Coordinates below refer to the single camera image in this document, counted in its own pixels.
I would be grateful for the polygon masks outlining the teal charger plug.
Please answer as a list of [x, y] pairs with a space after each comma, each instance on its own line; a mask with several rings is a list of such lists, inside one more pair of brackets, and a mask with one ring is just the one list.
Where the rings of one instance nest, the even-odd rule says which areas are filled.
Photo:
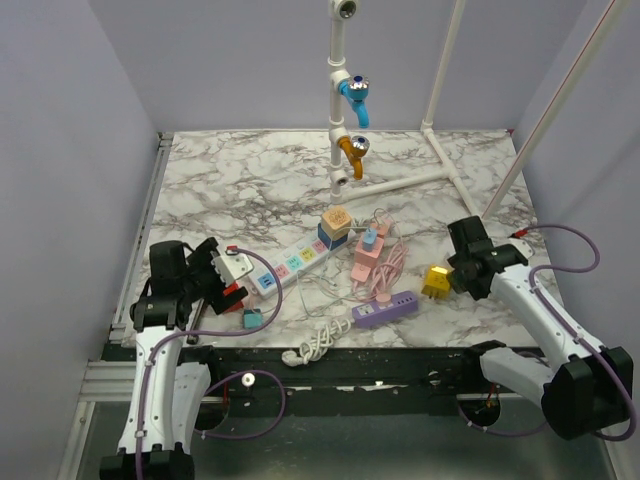
[[245, 309], [243, 311], [243, 328], [244, 329], [255, 329], [259, 328], [264, 323], [264, 316], [262, 310], [259, 308], [255, 309]]

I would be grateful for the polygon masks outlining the yellow cube socket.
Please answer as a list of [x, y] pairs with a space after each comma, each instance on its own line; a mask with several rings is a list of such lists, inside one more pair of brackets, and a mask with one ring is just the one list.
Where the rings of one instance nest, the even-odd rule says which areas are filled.
[[449, 273], [445, 267], [430, 266], [426, 271], [421, 293], [431, 299], [446, 299], [452, 289], [448, 279]]

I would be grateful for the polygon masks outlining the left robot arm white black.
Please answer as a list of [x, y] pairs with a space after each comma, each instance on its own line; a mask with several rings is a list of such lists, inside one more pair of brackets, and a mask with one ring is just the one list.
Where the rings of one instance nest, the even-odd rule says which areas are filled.
[[100, 462], [102, 479], [194, 478], [188, 436], [200, 398], [220, 387], [222, 372], [203, 353], [187, 359], [183, 339], [195, 303], [226, 312], [248, 294], [231, 285], [253, 270], [247, 255], [234, 247], [219, 252], [213, 237], [196, 248], [179, 240], [155, 243], [149, 266], [130, 308], [136, 365], [127, 421], [116, 454]]

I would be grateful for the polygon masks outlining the white power strip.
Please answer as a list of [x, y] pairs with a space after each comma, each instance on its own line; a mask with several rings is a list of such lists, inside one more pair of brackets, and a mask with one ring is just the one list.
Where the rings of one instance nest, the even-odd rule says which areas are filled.
[[330, 251], [318, 239], [316, 228], [268, 260], [276, 275], [259, 263], [248, 276], [248, 281], [260, 297], [267, 299], [277, 293], [275, 278], [280, 280], [282, 287], [286, 287], [303, 274], [323, 266], [331, 253], [337, 253], [354, 239], [355, 233], [349, 230], [347, 242], [336, 250]]

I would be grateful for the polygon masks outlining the beige cube plug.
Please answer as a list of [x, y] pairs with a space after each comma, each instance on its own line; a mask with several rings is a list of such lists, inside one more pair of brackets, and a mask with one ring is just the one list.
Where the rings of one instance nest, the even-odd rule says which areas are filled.
[[341, 205], [333, 206], [321, 215], [321, 228], [331, 240], [347, 235], [351, 225], [352, 217]]

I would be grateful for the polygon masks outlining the blue cube plug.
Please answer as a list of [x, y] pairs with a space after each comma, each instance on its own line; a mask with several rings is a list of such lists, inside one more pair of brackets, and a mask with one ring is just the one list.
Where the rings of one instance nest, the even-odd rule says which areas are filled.
[[330, 235], [327, 233], [322, 224], [319, 223], [317, 226], [317, 235], [318, 239], [322, 242], [322, 244], [330, 251], [336, 250], [341, 245], [347, 242], [349, 239], [349, 229], [333, 233]]

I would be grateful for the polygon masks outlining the red cube plug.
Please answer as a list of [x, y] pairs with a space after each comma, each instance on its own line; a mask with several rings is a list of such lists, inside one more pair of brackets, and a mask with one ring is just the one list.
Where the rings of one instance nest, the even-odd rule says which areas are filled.
[[233, 304], [229, 304], [224, 310], [224, 313], [234, 312], [242, 310], [244, 308], [244, 299], [248, 296], [248, 291], [244, 286], [240, 286], [238, 283], [233, 283], [231, 286], [224, 290], [226, 300], [234, 300]]

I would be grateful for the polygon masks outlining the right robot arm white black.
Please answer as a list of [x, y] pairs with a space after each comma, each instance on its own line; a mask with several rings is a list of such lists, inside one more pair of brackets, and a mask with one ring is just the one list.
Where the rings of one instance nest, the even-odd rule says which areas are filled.
[[632, 400], [633, 359], [608, 348], [582, 327], [537, 280], [538, 268], [512, 244], [497, 246], [480, 217], [448, 226], [454, 253], [447, 278], [475, 300], [493, 296], [519, 319], [544, 354], [535, 360], [489, 341], [468, 348], [460, 379], [480, 392], [499, 384], [537, 405], [562, 439], [592, 434], [609, 442], [630, 439], [638, 427]]

